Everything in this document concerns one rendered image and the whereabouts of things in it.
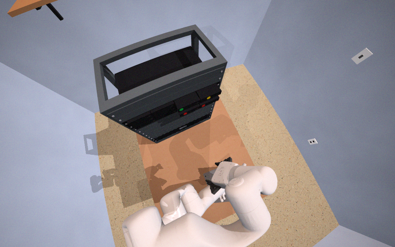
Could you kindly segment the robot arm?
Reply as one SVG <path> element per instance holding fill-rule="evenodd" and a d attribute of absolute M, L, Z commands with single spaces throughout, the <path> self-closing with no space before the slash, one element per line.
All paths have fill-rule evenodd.
<path fill-rule="evenodd" d="M 127 247 L 246 247 L 269 229 L 271 217 L 261 194 L 271 195 L 276 187 L 272 168 L 246 164 L 232 167 L 229 183 L 215 195 L 210 186 L 198 194 L 193 184 L 185 184 L 161 198 L 162 218 L 157 207 L 148 206 L 123 221 Z M 239 220 L 218 225 L 202 218 L 225 195 Z"/>

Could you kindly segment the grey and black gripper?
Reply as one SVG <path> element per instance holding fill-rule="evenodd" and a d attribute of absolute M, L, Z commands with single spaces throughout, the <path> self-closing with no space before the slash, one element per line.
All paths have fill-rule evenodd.
<path fill-rule="evenodd" d="M 225 189 L 225 186 L 229 183 L 229 171 L 234 166 L 239 164 L 233 163 L 232 158 L 226 158 L 224 161 L 215 163 L 217 169 L 212 177 L 212 181 L 205 180 L 210 186 L 211 193 L 215 195 L 220 189 Z"/>

